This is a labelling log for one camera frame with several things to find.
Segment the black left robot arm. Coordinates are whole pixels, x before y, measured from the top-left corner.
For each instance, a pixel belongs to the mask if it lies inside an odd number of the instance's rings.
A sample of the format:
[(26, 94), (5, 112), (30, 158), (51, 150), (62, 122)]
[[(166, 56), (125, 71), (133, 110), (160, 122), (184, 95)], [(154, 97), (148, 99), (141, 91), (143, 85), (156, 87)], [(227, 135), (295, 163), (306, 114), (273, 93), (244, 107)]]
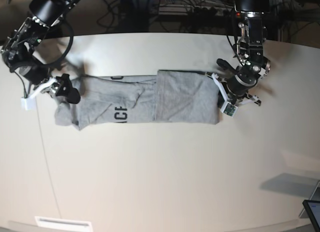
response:
[(250, 95), (249, 90), (267, 76), (271, 68), (263, 48), (266, 34), (263, 15), (269, 12), (270, 0), (234, 0), (234, 13), (243, 17), (243, 21), (238, 23), (241, 36), (235, 36), (231, 46), (239, 65), (234, 68), (226, 60), (219, 58), (216, 61), (223, 70), (232, 73), (229, 78), (219, 79), (222, 85), (220, 92), (227, 107), (237, 108), (250, 102), (261, 105), (259, 98)]

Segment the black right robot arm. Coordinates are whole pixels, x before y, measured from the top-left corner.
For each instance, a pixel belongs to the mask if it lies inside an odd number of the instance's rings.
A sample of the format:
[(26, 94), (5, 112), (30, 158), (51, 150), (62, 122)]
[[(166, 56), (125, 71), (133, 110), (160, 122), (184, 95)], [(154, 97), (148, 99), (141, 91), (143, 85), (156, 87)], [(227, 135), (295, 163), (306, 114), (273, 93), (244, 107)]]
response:
[[(70, 104), (81, 100), (79, 91), (73, 87), (69, 74), (53, 77), (51, 72), (58, 69), (69, 53), (74, 39), (74, 30), (66, 20), (66, 15), (80, 0), (32, 0), (29, 16), (19, 29), (8, 37), (0, 53), (11, 73), (26, 79), (34, 86), (33, 93), (49, 93), (63, 97)], [(34, 56), (36, 48), (46, 36), (59, 26), (69, 31), (69, 42), (62, 55), (50, 62), (43, 63)]]

